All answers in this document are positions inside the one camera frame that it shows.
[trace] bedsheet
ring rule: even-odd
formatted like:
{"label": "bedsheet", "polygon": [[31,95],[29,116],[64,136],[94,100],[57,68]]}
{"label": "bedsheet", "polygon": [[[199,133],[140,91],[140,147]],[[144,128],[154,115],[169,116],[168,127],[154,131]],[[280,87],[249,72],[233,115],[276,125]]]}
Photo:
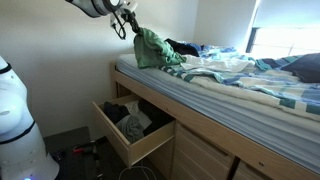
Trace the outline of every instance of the bedsheet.
{"label": "bedsheet", "polygon": [[120,72],[245,137],[320,173],[320,123],[280,109],[210,91],[157,68],[138,69],[134,54],[117,60]]}

